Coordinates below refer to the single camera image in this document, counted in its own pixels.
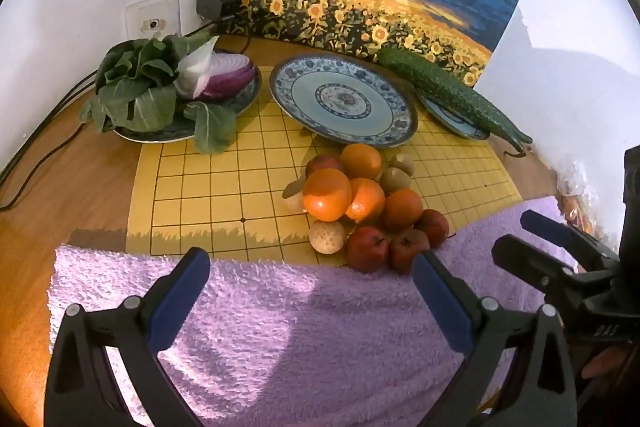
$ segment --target orange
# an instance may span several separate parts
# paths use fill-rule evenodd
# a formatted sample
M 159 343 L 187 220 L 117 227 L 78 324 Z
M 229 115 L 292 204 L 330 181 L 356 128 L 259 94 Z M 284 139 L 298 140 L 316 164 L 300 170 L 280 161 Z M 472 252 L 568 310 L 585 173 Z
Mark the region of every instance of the orange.
M 382 167 L 382 156 L 372 146 L 364 143 L 352 143 L 340 154 L 344 173 L 350 179 L 374 179 Z
M 422 216 L 422 198 L 410 188 L 401 188 L 386 198 L 382 221 L 390 232 L 400 232 Z
M 375 219 L 385 208 L 384 190 L 375 181 L 368 178 L 351 180 L 351 204 L 347 208 L 347 217 L 356 223 L 365 219 Z
M 312 172 L 302 190 L 306 211 L 320 221 L 340 219 L 351 203 L 351 184 L 338 169 Z

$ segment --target wall socket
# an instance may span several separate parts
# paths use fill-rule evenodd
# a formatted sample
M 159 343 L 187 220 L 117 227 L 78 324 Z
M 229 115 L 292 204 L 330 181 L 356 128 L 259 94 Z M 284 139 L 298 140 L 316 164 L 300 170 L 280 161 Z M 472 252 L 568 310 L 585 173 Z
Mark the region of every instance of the wall socket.
M 156 38 L 180 33 L 179 0 L 145 0 L 124 10 L 130 40 Z
M 182 35 L 196 31 L 209 21 L 196 13 L 196 0 L 180 0 L 180 32 Z

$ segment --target black plug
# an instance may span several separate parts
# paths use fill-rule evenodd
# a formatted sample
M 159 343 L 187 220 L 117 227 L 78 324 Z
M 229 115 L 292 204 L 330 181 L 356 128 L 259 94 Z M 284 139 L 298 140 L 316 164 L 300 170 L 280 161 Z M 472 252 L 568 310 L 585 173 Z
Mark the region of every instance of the black plug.
M 196 0 L 196 13 L 203 19 L 220 22 L 240 12 L 242 0 Z

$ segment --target green cucumber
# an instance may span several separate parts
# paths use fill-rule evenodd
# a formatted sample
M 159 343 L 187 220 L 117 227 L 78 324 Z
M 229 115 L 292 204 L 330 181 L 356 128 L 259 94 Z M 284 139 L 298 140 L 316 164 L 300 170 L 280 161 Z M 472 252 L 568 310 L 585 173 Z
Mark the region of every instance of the green cucumber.
M 422 89 L 428 99 L 506 140 L 518 152 L 518 155 L 507 154 L 526 155 L 522 144 L 532 143 L 532 139 L 494 104 L 448 71 L 407 50 L 382 48 L 377 56 L 381 66 Z

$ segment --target bolt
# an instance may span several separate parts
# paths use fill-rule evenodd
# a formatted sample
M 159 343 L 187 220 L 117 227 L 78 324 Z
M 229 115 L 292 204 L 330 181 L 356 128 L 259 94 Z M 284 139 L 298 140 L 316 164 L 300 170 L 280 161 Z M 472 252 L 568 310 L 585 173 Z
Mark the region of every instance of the bolt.
M 547 317 L 554 317 L 556 315 L 556 309 L 551 304 L 543 304 L 542 312 Z
M 69 308 L 66 309 L 66 314 L 69 317 L 75 317 L 80 313 L 80 306 L 77 304 L 71 304 Z
M 127 310 L 135 310 L 138 306 L 140 306 L 140 297 L 132 296 L 124 299 L 124 307 Z
M 480 301 L 480 304 L 482 305 L 482 308 L 489 312 L 495 312 L 498 309 L 498 301 L 493 297 L 484 297 Z

